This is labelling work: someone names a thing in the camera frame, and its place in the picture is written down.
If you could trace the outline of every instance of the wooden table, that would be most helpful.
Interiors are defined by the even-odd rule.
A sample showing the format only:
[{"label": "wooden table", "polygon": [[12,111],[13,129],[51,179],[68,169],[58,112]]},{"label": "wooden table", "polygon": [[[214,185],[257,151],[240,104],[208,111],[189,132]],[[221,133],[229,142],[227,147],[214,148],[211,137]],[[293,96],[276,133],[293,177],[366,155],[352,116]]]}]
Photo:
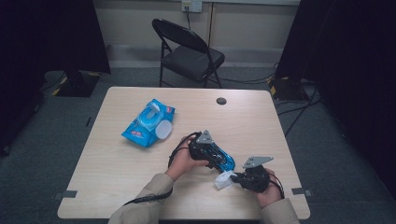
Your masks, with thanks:
[{"label": "wooden table", "polygon": [[[218,105],[223,97],[226,105]],[[176,108],[173,131],[150,148],[139,147],[121,133],[152,99]],[[299,219],[310,211],[303,194],[291,189],[301,183],[267,91],[113,87],[108,90],[67,190],[76,198],[63,198],[60,218],[109,218],[158,173],[180,139],[209,130],[216,144],[231,155],[235,171],[250,156],[272,156],[264,164],[276,172],[286,197]],[[215,169],[195,168],[175,184],[166,199],[161,219],[260,219],[254,196],[239,185],[218,190]]]}]

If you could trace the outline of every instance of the wire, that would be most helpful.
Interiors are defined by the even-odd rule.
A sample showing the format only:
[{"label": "wire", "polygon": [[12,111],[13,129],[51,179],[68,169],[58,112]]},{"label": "wire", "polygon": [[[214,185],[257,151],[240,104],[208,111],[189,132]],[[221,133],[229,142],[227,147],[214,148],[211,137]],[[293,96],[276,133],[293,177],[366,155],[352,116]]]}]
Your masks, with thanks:
[{"label": "wire", "polygon": [[314,111],[314,110],[311,110],[310,113],[311,113],[311,112],[312,112],[314,115],[316,115],[318,118],[322,118],[322,119],[333,119],[333,120],[337,121],[339,124],[342,125],[341,120],[338,119],[338,118],[336,118],[335,116],[332,116],[332,115],[320,115],[318,112],[316,112],[316,111]]},{"label": "wire", "polygon": [[274,70],[277,69],[277,66],[279,65],[279,63],[274,63]]},{"label": "wire", "polygon": [[159,200],[162,200],[162,199],[165,199],[165,198],[168,198],[169,196],[171,196],[172,192],[173,192],[173,188],[171,188],[165,194],[148,195],[148,196],[141,197],[141,198],[135,198],[135,199],[129,201],[128,203],[125,203],[124,205],[127,205],[129,203],[146,203],[146,202],[150,202],[150,201],[159,201]]},{"label": "wire", "polygon": [[273,176],[273,177],[277,180],[277,182],[278,182],[279,184],[277,184],[275,181],[272,181],[271,179],[270,179],[270,182],[273,183],[273,184],[279,189],[279,191],[280,191],[280,197],[281,197],[282,199],[285,199],[285,191],[283,190],[282,183],[280,183],[280,180],[276,177],[276,175],[271,175],[271,176]]},{"label": "wire", "polygon": [[214,3],[212,2],[212,5],[210,6],[210,22],[209,22],[209,37],[207,40],[207,45],[211,46],[211,39],[210,37],[212,36],[212,24],[213,24],[213,7],[214,7]]},{"label": "wire", "polygon": [[314,93],[312,94],[311,99],[309,100],[309,102],[308,102],[305,106],[302,106],[302,107],[299,107],[299,108],[295,108],[295,109],[292,109],[292,110],[288,110],[288,111],[284,111],[284,112],[281,112],[281,113],[278,113],[278,114],[277,114],[277,115],[279,116],[279,115],[282,115],[282,114],[285,114],[285,113],[289,113],[289,112],[291,112],[291,111],[296,111],[296,110],[302,109],[302,110],[300,111],[300,113],[297,115],[297,117],[295,118],[295,120],[293,121],[293,123],[289,126],[288,130],[285,132],[285,137],[288,136],[288,134],[289,134],[291,128],[294,126],[294,124],[297,122],[297,120],[300,118],[300,116],[304,113],[304,111],[305,111],[310,105],[315,105],[315,104],[317,104],[318,102],[320,102],[321,97],[319,98],[319,100],[317,100],[316,102],[314,102],[314,103],[312,104],[312,101],[313,101],[314,98],[315,98],[315,95],[316,95],[316,93],[317,93],[317,90],[318,90],[318,85],[315,87],[315,91],[314,91]]},{"label": "wire", "polygon": [[191,136],[197,135],[197,134],[199,134],[199,133],[190,133],[189,135],[187,135],[186,137],[184,137],[184,138],[180,141],[180,143],[178,143],[177,147],[175,147],[175,149],[172,151],[172,154],[169,156],[168,167],[171,166],[172,161],[173,161],[174,157],[176,156],[176,154],[178,153],[178,151],[181,150],[182,148],[184,148],[184,147],[181,147],[181,145],[182,145],[185,141],[187,141]]},{"label": "wire", "polygon": [[191,27],[190,27],[190,8],[189,7],[184,7],[184,9],[186,10],[187,21],[189,22],[189,30],[191,30]]},{"label": "wire", "polygon": [[64,71],[62,72],[61,76],[58,77],[58,79],[57,79],[56,81],[54,81],[54,82],[53,82],[52,84],[50,84],[48,87],[44,87],[44,88],[41,89],[40,91],[45,91],[45,90],[47,90],[47,89],[53,87],[56,83],[58,83],[58,82],[62,79],[63,76],[64,76]]},{"label": "wire", "polygon": [[276,104],[275,107],[278,107],[280,105],[285,105],[285,104],[305,104],[304,101],[287,101],[287,102],[282,102],[279,104]]},{"label": "wire", "polygon": [[236,80],[236,79],[229,79],[229,78],[223,78],[223,77],[219,77],[219,79],[224,80],[224,81],[231,81],[231,82],[236,82],[236,83],[240,83],[240,84],[262,84],[262,83],[266,83],[268,78],[273,76],[275,73],[266,76],[266,77],[261,77],[261,78],[257,78],[257,79],[251,79],[251,80]]}]

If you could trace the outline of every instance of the electrical outlet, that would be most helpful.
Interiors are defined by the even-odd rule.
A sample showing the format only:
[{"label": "electrical outlet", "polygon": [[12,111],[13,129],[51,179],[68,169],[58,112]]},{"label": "electrical outlet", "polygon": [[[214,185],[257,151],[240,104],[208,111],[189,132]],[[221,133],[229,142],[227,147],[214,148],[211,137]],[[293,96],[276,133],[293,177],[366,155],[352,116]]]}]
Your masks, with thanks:
[{"label": "electrical outlet", "polygon": [[202,12],[202,2],[201,1],[192,1],[192,12]]},{"label": "electrical outlet", "polygon": [[181,11],[186,11],[186,8],[189,9],[189,12],[192,12],[192,2],[191,1],[181,1]]}]

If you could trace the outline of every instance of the blue wipes package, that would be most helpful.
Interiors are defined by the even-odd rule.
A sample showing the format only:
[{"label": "blue wipes package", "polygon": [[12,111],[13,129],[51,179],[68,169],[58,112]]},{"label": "blue wipes package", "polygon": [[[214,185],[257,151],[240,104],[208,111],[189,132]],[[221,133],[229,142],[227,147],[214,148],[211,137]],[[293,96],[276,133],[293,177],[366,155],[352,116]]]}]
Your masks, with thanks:
[{"label": "blue wipes package", "polygon": [[151,147],[158,139],[165,139],[172,131],[175,109],[156,99],[150,101],[132,121],[122,136],[142,147]]}]

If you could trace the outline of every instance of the black cable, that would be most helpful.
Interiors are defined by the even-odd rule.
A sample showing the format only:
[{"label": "black cable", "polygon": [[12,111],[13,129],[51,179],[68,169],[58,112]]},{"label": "black cable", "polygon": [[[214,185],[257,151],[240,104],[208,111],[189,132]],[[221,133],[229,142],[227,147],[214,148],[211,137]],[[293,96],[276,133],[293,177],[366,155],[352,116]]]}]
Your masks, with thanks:
[{"label": "black cable", "polygon": [[64,76],[64,71],[62,72],[61,76],[58,77],[58,79],[56,79],[56,81],[54,81],[54,82],[53,82],[52,84],[50,84],[48,87],[44,87],[44,88],[41,89],[40,91],[45,91],[45,90],[47,90],[47,89],[53,87],[56,83],[58,83],[58,82],[62,79],[63,76]]},{"label": "black cable", "polygon": [[304,107],[302,108],[302,110],[300,111],[300,113],[298,114],[298,116],[296,117],[296,119],[293,121],[293,123],[289,126],[288,130],[285,132],[285,137],[288,136],[288,134],[289,134],[291,128],[292,128],[292,127],[294,126],[294,124],[297,122],[298,118],[299,118],[299,117],[304,113],[304,111],[311,105],[312,101],[313,101],[314,98],[315,98],[315,94],[317,93],[317,90],[318,90],[318,85],[315,87],[315,91],[314,91],[314,93],[312,94],[312,97],[311,97],[311,99],[309,100],[308,104],[306,104],[306,106],[304,106]]},{"label": "black cable", "polygon": [[[180,147],[185,141],[187,141],[187,139],[189,139],[191,136],[196,135],[198,133],[191,133],[188,136],[186,136],[185,138],[183,138],[180,143],[177,145],[177,147],[173,150],[172,155],[169,157],[169,162],[168,162],[168,167],[172,164],[173,158],[176,156],[176,154],[183,148],[188,149],[187,147]],[[150,202],[150,201],[158,201],[158,200],[162,200],[165,198],[168,198],[169,196],[171,196],[173,192],[173,188],[171,188],[171,190],[169,190],[168,192],[166,192],[165,194],[160,194],[160,195],[148,195],[145,197],[141,197],[141,198],[136,198],[133,199],[131,201],[129,201],[126,204],[129,203],[145,203],[145,202]]]},{"label": "black cable", "polygon": [[[321,101],[321,97],[320,97],[317,101],[315,101],[314,103],[312,103],[311,105],[315,105],[315,104],[319,103],[320,101]],[[291,110],[287,110],[287,111],[280,112],[280,113],[278,113],[277,115],[280,116],[280,115],[283,115],[283,114],[287,114],[287,113],[289,113],[289,112],[293,112],[293,111],[296,111],[296,110],[301,110],[301,109],[304,109],[304,107],[306,107],[306,105],[305,105],[305,106],[298,107],[298,108],[294,108],[294,109],[291,109]]]},{"label": "black cable", "polygon": [[287,101],[287,102],[281,102],[279,104],[275,104],[275,107],[278,107],[280,105],[285,105],[285,104],[305,104],[304,101]]},{"label": "black cable", "polygon": [[285,191],[283,190],[282,183],[280,183],[280,180],[276,177],[276,175],[271,175],[271,176],[273,176],[279,184],[277,184],[275,181],[272,181],[271,179],[270,179],[270,182],[273,183],[279,189],[280,197],[282,199],[285,199]]},{"label": "black cable", "polygon": [[279,65],[279,63],[274,63],[274,70],[276,70],[277,69],[277,66]]},{"label": "black cable", "polygon": [[189,30],[191,30],[191,27],[190,27],[190,14],[189,14],[190,8],[189,7],[184,7],[184,9],[186,10],[187,21],[189,22]]},{"label": "black cable", "polygon": [[262,83],[266,83],[266,81],[262,81],[262,80],[268,79],[269,77],[271,77],[273,75],[274,75],[274,73],[269,76],[266,76],[266,77],[261,77],[261,78],[257,78],[257,79],[251,79],[251,80],[236,80],[236,79],[229,79],[229,78],[224,78],[224,77],[220,77],[219,79],[224,80],[224,81],[236,82],[239,84],[262,84]]},{"label": "black cable", "polygon": [[171,166],[172,161],[174,159],[174,157],[176,156],[176,154],[178,153],[179,150],[181,150],[184,147],[180,147],[187,139],[189,139],[191,136],[193,135],[197,135],[199,133],[190,133],[189,135],[187,135],[185,138],[183,138],[180,143],[177,145],[177,147],[175,147],[175,149],[172,151],[172,154],[169,157],[169,162],[168,162],[168,167]]},{"label": "black cable", "polygon": [[209,23],[209,39],[207,40],[207,45],[211,46],[211,36],[212,36],[212,23],[213,23],[213,6],[214,3],[212,2],[212,6],[210,8],[210,23]]}]

